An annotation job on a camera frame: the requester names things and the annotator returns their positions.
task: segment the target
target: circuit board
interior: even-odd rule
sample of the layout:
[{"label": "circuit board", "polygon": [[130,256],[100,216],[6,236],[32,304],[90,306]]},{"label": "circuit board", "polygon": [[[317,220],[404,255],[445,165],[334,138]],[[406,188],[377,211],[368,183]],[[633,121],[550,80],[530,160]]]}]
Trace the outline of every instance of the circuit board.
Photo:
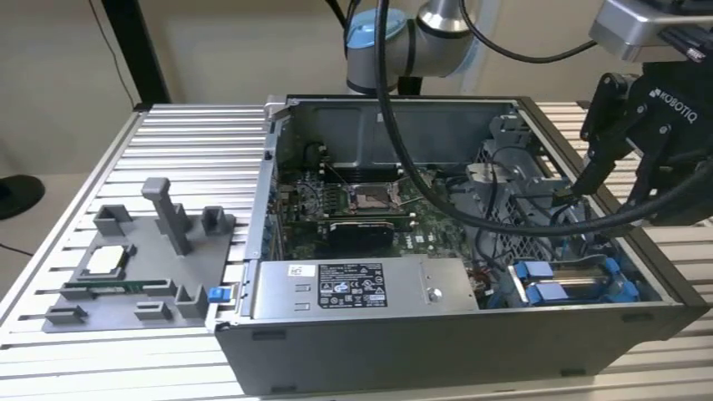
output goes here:
[{"label": "circuit board", "polygon": [[[356,184],[325,183],[313,172],[292,177],[280,188],[288,260],[420,254],[457,257],[470,266],[472,248],[462,226],[422,199],[408,177]],[[442,190],[442,181],[429,172],[422,177],[436,191]],[[360,246],[336,246],[337,229],[353,231],[345,241],[353,238],[350,243]],[[369,234],[376,242],[368,240]]]}]

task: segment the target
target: open computer tower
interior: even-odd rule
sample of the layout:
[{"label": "open computer tower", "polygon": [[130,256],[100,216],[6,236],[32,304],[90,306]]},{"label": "open computer tower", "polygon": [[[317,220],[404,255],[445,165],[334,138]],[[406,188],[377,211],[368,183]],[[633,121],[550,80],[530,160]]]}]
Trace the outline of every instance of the open computer tower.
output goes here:
[{"label": "open computer tower", "polygon": [[[460,210],[546,225],[618,208],[605,188],[553,208],[581,158],[530,99],[393,106],[418,174]],[[641,228],[532,238],[442,215],[374,99],[290,96],[268,108],[244,278],[214,330],[246,394],[593,375],[707,311]]]}]

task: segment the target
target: white wall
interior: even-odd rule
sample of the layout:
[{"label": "white wall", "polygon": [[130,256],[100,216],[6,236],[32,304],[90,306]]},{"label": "white wall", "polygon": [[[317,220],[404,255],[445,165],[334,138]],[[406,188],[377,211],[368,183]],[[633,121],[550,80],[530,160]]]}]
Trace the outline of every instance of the white wall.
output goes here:
[{"label": "white wall", "polygon": [[[552,55],[589,40],[602,0],[498,0],[490,39],[513,52]],[[552,64],[528,64],[488,51],[476,94],[522,94],[537,100],[589,100],[606,72],[639,72],[602,48]]]},{"label": "white wall", "polygon": [[86,2],[2,0],[0,175],[88,171],[129,110]]},{"label": "white wall", "polygon": [[[414,12],[421,2],[393,4]],[[586,38],[599,2],[504,0],[493,38],[532,54],[564,49]],[[174,102],[344,92],[341,29],[322,0],[142,0],[141,7]],[[585,99],[601,71],[618,66],[601,51],[546,67],[488,54],[474,92]],[[457,94],[460,81],[426,79],[424,92]],[[88,171],[130,109],[85,0],[0,2],[0,88],[0,175]]]},{"label": "white wall", "polygon": [[[376,6],[362,1],[360,10]],[[416,13],[422,1],[392,1]],[[173,101],[264,101],[268,94],[345,93],[341,27],[324,0],[141,2]],[[430,94],[460,79],[432,79]]]}]

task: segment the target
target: aluminum extrusion table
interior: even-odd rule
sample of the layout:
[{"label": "aluminum extrusion table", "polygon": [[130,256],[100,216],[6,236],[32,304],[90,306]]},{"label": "aluminum extrusion table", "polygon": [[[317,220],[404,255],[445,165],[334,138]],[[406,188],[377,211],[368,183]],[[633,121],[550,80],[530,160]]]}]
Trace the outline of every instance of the aluminum extrusion table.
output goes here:
[{"label": "aluminum extrusion table", "polygon": [[[540,104],[573,147],[585,111],[575,103]],[[104,204],[150,213],[140,195],[148,176],[165,176],[188,212],[218,205],[237,217],[224,282],[241,277],[241,259],[264,140],[262,106],[158,105],[134,113],[96,170],[0,303],[0,398],[241,398],[218,344],[205,328],[45,334],[41,315],[78,264]],[[638,159],[623,160],[607,187],[625,197]],[[713,227],[651,228],[647,233],[713,303]],[[229,313],[229,307],[213,312]],[[634,347],[593,378],[496,383],[314,399],[713,399],[713,312],[666,342]]]}]

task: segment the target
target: power supply label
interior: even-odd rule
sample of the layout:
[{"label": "power supply label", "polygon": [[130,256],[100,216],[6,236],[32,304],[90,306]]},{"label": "power supply label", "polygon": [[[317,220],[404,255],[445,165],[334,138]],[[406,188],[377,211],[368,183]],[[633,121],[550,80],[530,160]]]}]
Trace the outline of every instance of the power supply label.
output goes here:
[{"label": "power supply label", "polygon": [[385,307],[386,282],[381,263],[320,265],[320,299],[322,309]]}]

